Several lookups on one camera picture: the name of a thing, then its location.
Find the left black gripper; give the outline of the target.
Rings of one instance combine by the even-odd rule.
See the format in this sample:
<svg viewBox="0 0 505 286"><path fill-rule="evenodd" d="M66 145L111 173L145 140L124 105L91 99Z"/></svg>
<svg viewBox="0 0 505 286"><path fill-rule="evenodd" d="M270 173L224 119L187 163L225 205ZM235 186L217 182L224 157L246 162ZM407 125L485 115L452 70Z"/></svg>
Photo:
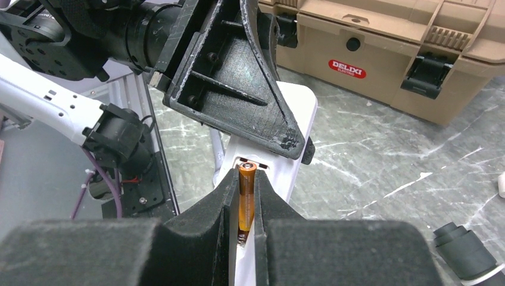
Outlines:
<svg viewBox="0 0 505 286"><path fill-rule="evenodd" d="M316 147L316 96L276 57L297 45L295 16L255 1L155 4L148 25L148 85L204 125L302 164Z"/></svg>

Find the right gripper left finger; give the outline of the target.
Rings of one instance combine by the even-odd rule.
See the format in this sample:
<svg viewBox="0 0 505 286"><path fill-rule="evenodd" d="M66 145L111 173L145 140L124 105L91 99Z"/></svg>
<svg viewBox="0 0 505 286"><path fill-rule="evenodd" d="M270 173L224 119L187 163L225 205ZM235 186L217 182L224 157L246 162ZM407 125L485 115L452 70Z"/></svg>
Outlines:
<svg viewBox="0 0 505 286"><path fill-rule="evenodd" d="M168 220L25 223L1 242L2 285L232 285L238 171Z"/></svg>

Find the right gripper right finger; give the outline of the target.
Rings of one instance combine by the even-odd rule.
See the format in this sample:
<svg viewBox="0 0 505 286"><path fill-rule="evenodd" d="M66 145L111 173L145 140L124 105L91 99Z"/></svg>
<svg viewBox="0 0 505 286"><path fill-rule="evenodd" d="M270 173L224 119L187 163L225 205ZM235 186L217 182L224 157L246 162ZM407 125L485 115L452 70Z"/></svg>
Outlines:
<svg viewBox="0 0 505 286"><path fill-rule="evenodd" d="M254 182L257 285L441 285L422 234L396 220L308 220Z"/></svg>

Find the white remote control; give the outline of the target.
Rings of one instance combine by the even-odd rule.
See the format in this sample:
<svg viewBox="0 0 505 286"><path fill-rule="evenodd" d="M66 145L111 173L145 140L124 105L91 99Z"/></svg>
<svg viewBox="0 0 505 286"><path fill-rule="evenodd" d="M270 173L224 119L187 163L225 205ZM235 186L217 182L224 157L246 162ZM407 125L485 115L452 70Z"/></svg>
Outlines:
<svg viewBox="0 0 505 286"><path fill-rule="evenodd" d="M278 86L288 107L295 116L306 144L317 110L317 98L310 88L303 85L278 82ZM243 160L248 160L258 166L258 170L264 177L268 177L267 183L272 187L267 190L267 193L270 194L274 191L284 202L289 201L302 158L292 160L282 157L235 135L230 137L224 152L225 157L217 178L217 185L229 169L233 169L235 165ZM260 219L252 221L251 230L245 244L237 246L233 285L256 284L254 227L255 223L259 221Z"/></svg>

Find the orange battery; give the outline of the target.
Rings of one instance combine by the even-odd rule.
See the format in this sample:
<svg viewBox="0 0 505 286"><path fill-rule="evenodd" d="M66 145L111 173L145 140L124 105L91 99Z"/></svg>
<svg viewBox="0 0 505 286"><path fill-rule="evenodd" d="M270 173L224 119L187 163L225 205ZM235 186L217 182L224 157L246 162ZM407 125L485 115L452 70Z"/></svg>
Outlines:
<svg viewBox="0 0 505 286"><path fill-rule="evenodd" d="M243 162L239 171L239 229L248 232L254 219L254 180L257 165Z"/></svg>

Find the tan plastic toolbox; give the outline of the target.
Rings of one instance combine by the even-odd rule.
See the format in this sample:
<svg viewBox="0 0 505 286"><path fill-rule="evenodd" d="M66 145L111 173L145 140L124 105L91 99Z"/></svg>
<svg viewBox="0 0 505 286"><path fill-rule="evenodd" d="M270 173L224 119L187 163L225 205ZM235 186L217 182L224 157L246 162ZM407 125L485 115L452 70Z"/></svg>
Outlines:
<svg viewBox="0 0 505 286"><path fill-rule="evenodd" d="M260 1L279 66L433 123L504 74L503 1Z"/></svg>

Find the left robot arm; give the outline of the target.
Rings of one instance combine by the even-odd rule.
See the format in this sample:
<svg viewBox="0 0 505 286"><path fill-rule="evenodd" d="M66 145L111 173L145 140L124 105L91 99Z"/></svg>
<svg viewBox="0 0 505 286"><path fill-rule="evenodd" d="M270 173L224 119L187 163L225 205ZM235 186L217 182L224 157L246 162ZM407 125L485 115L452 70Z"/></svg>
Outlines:
<svg viewBox="0 0 505 286"><path fill-rule="evenodd" d="M108 80L107 61L148 73L163 103L309 164L315 147L280 91L276 17L256 1L18 1L1 33L33 70Z"/></svg>

